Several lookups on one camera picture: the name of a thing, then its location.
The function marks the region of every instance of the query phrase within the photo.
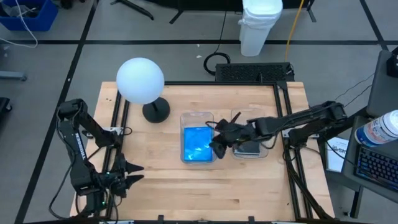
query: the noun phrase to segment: black keyboard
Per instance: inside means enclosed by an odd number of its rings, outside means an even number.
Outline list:
[[[361,169],[355,169],[355,175],[381,186],[383,186],[382,183],[389,184],[389,189],[395,189],[398,191],[397,160],[382,156],[374,151],[370,151],[369,149],[361,147],[358,152],[357,166]],[[369,173],[371,173],[374,177],[377,177],[377,179],[379,179],[382,183],[374,180],[372,177],[369,177]]]

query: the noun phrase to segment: gray floor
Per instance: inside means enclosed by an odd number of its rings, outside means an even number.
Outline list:
[[[40,40],[79,40],[90,13],[92,0],[75,1],[71,10],[60,9],[53,27],[35,33]],[[150,21],[122,4],[109,5],[101,0],[88,33],[88,40],[184,40],[218,39],[223,12],[184,12],[170,25],[177,10],[134,0],[153,13]],[[366,1],[384,40],[398,40],[394,14],[396,0]],[[285,40],[296,9],[284,10],[269,34],[269,40]],[[316,0],[312,23],[302,11],[294,40],[377,40],[359,0]],[[223,39],[238,39],[241,16],[227,13]],[[9,32],[0,26],[0,37],[29,40],[25,32]],[[0,129],[0,168],[3,170],[0,189],[0,217],[3,223],[13,223],[21,205],[27,184],[43,145],[55,105],[77,45],[39,45],[36,49],[10,46],[0,55],[0,70],[26,72],[26,82],[0,80],[0,96],[10,97],[14,110]],[[85,45],[80,55],[67,98],[83,98],[94,112],[101,82],[114,81],[118,67],[127,59],[147,57],[162,68],[166,80],[212,80],[203,69],[204,58],[216,45]],[[374,72],[380,45],[291,45],[289,61],[294,65],[296,80],[304,82],[311,105],[333,100],[360,80]],[[257,57],[246,58],[239,45],[221,45],[220,52],[229,54],[232,62],[281,62],[284,45],[265,45]],[[223,63],[220,59],[210,62]],[[371,79],[351,90],[339,100],[349,102]],[[366,105],[369,91],[350,104],[348,114]],[[44,168],[34,192],[25,222],[53,220],[48,204],[62,175],[68,167],[65,146],[56,138],[50,145]],[[353,192],[336,183],[328,183],[336,216],[344,220],[343,212],[350,209]],[[63,216],[69,214],[73,189],[65,184],[54,209]],[[357,222],[394,223],[398,205],[365,191]]]

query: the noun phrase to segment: spherical lamp shade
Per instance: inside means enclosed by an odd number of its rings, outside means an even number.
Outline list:
[[[118,70],[116,84],[120,94],[131,103],[143,104],[146,120],[160,123],[170,114],[169,103],[159,97],[164,88],[164,76],[157,64],[146,58],[133,58]]]
[[[155,62],[133,58],[119,68],[116,84],[120,94],[131,103],[148,104],[162,94],[164,76]]]

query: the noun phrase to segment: white cable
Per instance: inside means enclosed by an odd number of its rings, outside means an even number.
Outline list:
[[[38,44],[38,41],[37,41],[35,35],[33,35],[33,33],[30,31],[30,29],[28,28],[28,26],[27,26],[26,23],[25,23],[25,20],[24,20],[24,17],[22,16],[21,7],[19,6],[18,0],[15,0],[15,2],[17,3],[18,11],[19,11],[19,16],[21,17],[21,21],[22,21],[22,23],[24,24],[25,29],[30,33],[30,35],[33,37],[33,39],[35,39],[35,42],[36,42],[36,43],[35,43],[34,46],[29,46],[29,45],[25,45],[25,44],[13,43],[13,42],[11,42],[11,41],[4,40],[4,39],[1,38],[1,37],[0,37],[0,40],[2,40],[2,41],[4,41],[4,42],[7,42],[7,43],[9,43],[9,44],[12,44],[12,45],[16,45],[16,46],[28,47],[28,48],[36,48],[36,47],[37,47],[37,44]]]

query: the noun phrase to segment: wooden table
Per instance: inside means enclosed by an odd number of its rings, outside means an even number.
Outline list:
[[[288,87],[293,112],[307,109],[303,83],[288,83]],[[102,127],[110,126],[116,93],[115,82],[102,84],[94,115]],[[145,167],[138,172],[145,178],[128,191],[118,207],[119,219],[156,220],[158,215],[164,215],[165,220],[247,221],[248,216],[254,216],[256,221],[294,220],[280,137],[263,159],[234,159],[227,153],[224,159],[207,165],[187,165],[180,160],[182,113],[209,111],[219,121],[230,120],[231,109],[260,108],[265,116],[276,117],[271,86],[173,85],[165,86],[162,97],[170,103],[171,113],[160,124],[145,120],[142,105],[130,104],[127,126],[132,134],[124,137],[123,153],[129,162]],[[314,140],[308,146],[318,150]],[[89,140],[87,154],[95,149],[95,142]],[[90,160],[98,172],[102,169],[104,152]],[[302,160],[309,191],[334,216],[319,154],[302,149]],[[297,192],[304,217],[302,194]],[[85,199],[80,198],[80,209],[84,203]],[[75,214],[72,205],[71,215]]]

